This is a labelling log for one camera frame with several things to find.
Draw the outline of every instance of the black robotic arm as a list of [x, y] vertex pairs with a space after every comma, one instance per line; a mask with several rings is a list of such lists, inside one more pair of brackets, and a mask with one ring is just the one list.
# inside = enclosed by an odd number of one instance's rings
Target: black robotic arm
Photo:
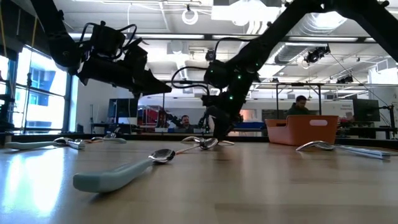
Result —
[[210, 63], [205, 81], [217, 88], [227, 88], [218, 96], [203, 96], [203, 105], [208, 109], [204, 115], [213, 116], [214, 136], [222, 140], [242, 121], [239, 114], [258, 70], [268, 59], [272, 49], [286, 36], [301, 18], [311, 12], [336, 11], [355, 20], [380, 46], [398, 61], [398, 42], [391, 29], [398, 27], [397, 19], [387, 10], [388, 2], [377, 0], [295, 0], [286, 4], [286, 10], [269, 24], [261, 36], [251, 40], [227, 62], [215, 60]]
[[[145, 70], [147, 52], [138, 44], [142, 39], [132, 41], [137, 27], [129, 25], [116, 30], [101, 24], [86, 24], [81, 39], [75, 42], [68, 34], [63, 24], [63, 12], [58, 11], [52, 0], [30, 0], [37, 17], [48, 38], [51, 57], [57, 67], [77, 75], [80, 81], [87, 85], [89, 79], [127, 88], [134, 95], [151, 95], [169, 93], [171, 87], [156, 79], [150, 70]], [[89, 40], [83, 37], [88, 26], [93, 27]], [[122, 31], [134, 28], [132, 34]]]

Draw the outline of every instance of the table surface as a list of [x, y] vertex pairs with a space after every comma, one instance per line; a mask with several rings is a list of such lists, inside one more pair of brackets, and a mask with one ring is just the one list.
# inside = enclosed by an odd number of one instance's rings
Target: table surface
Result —
[[395, 223], [398, 161], [267, 143], [193, 149], [125, 188], [73, 188], [77, 172], [144, 159], [160, 141], [0, 151], [0, 223]]

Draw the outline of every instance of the man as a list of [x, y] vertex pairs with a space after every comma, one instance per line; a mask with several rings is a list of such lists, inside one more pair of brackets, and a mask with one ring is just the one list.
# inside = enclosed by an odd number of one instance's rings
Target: man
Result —
[[310, 111], [305, 107], [306, 102], [307, 99], [305, 96], [298, 96], [296, 102], [287, 111], [287, 115], [309, 115]]
[[188, 115], [184, 115], [181, 117], [181, 123], [183, 128], [185, 128], [186, 130], [192, 130], [193, 131], [193, 126], [189, 123], [189, 116]]

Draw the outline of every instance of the spoon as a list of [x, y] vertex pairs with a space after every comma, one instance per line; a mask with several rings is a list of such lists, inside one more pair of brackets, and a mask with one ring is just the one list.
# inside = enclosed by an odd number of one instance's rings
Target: spoon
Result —
[[90, 140], [85, 140], [87, 143], [96, 143], [96, 142], [117, 142], [121, 144], [127, 143], [127, 141], [123, 138], [105, 138], [105, 137], [93, 137]]
[[326, 151], [332, 151], [334, 149], [339, 149], [339, 150], [343, 150], [346, 152], [351, 152], [354, 154], [371, 157], [371, 158], [375, 158], [375, 159], [390, 159], [390, 157], [391, 157], [390, 152], [384, 152], [384, 151], [379, 151], [379, 150], [370, 150], [370, 149], [359, 148], [359, 147], [334, 145], [334, 144], [330, 144], [330, 143], [327, 143], [324, 141], [308, 142], [308, 143], [298, 147], [296, 149], [296, 151], [303, 151], [304, 149], [307, 149], [309, 147], [318, 147], [318, 148], [326, 150]]
[[[192, 141], [192, 140], [194, 140], [196, 143], [198, 143], [199, 147], [202, 150], [207, 150], [209, 148], [212, 148], [212, 147], [216, 146], [219, 143], [216, 138], [204, 139], [204, 138], [198, 138], [198, 137], [195, 137], [195, 136], [187, 137], [187, 138], [181, 140], [181, 142], [189, 142], [189, 141]], [[230, 142], [230, 141], [221, 141], [221, 142], [229, 144], [231, 146], [235, 145], [235, 143]]]
[[135, 178], [139, 177], [147, 168], [154, 164], [166, 164], [178, 154], [201, 147], [209, 149], [217, 145], [217, 139], [207, 139], [193, 147], [177, 152], [171, 149], [159, 149], [148, 156], [148, 159], [138, 163], [124, 164], [116, 169], [102, 172], [82, 172], [73, 176], [73, 186], [77, 190], [93, 193], [105, 193], [118, 190]]
[[81, 139], [72, 140], [70, 138], [65, 138], [65, 137], [57, 138], [54, 141], [49, 141], [49, 142], [28, 142], [28, 143], [7, 142], [4, 144], [5, 148], [18, 149], [18, 150], [37, 149], [40, 147], [47, 147], [47, 146], [56, 146], [56, 147], [70, 146], [75, 149], [83, 149], [85, 147], [85, 144]]

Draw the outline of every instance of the orange basket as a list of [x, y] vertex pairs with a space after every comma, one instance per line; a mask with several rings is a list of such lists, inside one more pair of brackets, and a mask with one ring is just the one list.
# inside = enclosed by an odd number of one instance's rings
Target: orange basket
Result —
[[338, 116], [291, 115], [286, 120], [266, 119], [266, 125], [271, 143], [302, 146], [311, 141], [325, 141], [334, 144]]

